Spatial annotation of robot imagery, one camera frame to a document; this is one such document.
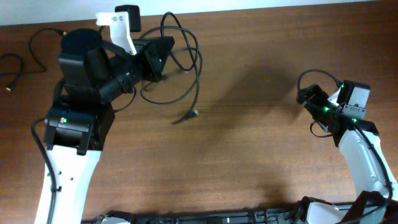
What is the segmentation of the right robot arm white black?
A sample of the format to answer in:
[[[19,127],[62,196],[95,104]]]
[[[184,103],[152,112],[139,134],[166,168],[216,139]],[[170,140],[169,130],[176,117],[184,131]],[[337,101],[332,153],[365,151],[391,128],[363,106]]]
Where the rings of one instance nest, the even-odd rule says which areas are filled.
[[[328,95],[318,85],[298,89],[297,102],[331,136],[351,173],[357,199],[347,207],[311,199],[303,223],[385,223],[397,219],[397,181],[381,150],[376,125],[364,120],[370,87],[345,80]]]

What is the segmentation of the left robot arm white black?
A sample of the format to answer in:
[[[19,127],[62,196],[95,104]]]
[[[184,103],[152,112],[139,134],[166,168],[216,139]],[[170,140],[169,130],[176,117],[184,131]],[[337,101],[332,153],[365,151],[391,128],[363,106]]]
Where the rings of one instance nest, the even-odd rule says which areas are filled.
[[[37,141],[45,172],[37,223],[80,223],[90,179],[115,119],[112,102],[135,95],[141,81],[158,82],[174,46],[171,36],[139,41],[133,55],[94,29],[66,34],[58,62],[63,77]]]

